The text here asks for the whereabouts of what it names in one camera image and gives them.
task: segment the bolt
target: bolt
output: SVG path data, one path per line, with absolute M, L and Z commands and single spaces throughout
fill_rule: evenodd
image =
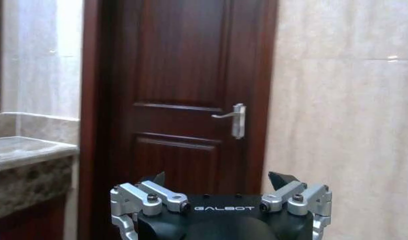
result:
M 304 196 L 301 194 L 295 194 L 292 196 L 292 200 L 297 203 L 303 203 L 304 202 Z
M 149 203 L 155 203 L 156 201 L 159 201 L 159 195 L 156 195 L 155 193 L 149 193 L 147 199 Z
M 187 212 L 191 211 L 191 203 L 188 202 L 184 202 L 181 205 L 180 205 L 180 213 L 181 214 L 185 214 Z
M 263 213 L 267 213 L 267 212 L 269 212 L 271 207 L 265 202 L 261 202 L 260 205 L 259 205 L 259 209 Z

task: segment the wooden door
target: wooden door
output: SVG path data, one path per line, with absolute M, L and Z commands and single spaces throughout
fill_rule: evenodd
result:
M 109 224 L 107 191 L 143 176 L 165 171 L 165 186 L 183 193 L 260 192 L 276 22 L 275 0 L 100 1 L 97 33 L 85 4 L 85 33 L 101 37 L 96 54 L 84 36 L 84 68 L 100 57 L 99 74 L 84 72 L 87 82 L 100 81 L 100 119 L 89 120 L 95 150 L 81 123 L 89 162 L 81 159 L 80 175 L 93 166 L 93 187 L 83 175 L 80 197 L 92 211 L 81 215 L 80 208 L 80 220 L 91 216 L 92 224 L 79 222 L 95 237 L 104 235 L 93 226 Z M 232 118 L 212 118 L 237 103 L 247 106 L 243 139 L 232 136 Z

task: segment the wooden door frame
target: wooden door frame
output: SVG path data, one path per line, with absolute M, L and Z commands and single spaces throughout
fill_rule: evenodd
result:
M 99 191 L 99 171 L 105 162 L 104 143 L 109 126 L 108 118 L 103 117 L 108 110 L 111 90 L 108 79 L 104 78 L 105 43 L 108 26 L 105 7 L 112 0 L 84 0 L 84 30 L 83 30 L 83 72 L 81 72 L 81 117 L 80 117 L 80 167 L 79 167 L 79 202 L 77 202 L 77 239 L 89 240 L 93 231 L 92 208 Z M 268 104 L 271 94 L 271 77 L 275 32 L 277 19 L 277 0 L 264 0 L 265 14 L 261 19 L 259 48 L 255 64 L 255 80 L 259 81 L 253 89 L 252 105 L 257 106 L 248 112 L 253 126 L 249 126 L 249 143 L 247 159 L 247 174 L 244 176 L 245 191 L 257 193 L 261 189 L 263 168 L 265 159 L 265 141 L 268 124 Z

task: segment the granite countertop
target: granite countertop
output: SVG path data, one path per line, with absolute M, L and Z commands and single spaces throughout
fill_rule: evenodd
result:
M 21 136 L 0 138 L 0 171 L 64 158 L 79 153 L 72 144 Z

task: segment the door lever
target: door lever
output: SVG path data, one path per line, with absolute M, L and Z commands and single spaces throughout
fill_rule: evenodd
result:
M 243 103 L 233 105 L 233 112 L 225 115 L 211 115 L 215 119 L 224 119 L 232 117 L 232 136 L 241 139 L 245 133 L 245 106 Z

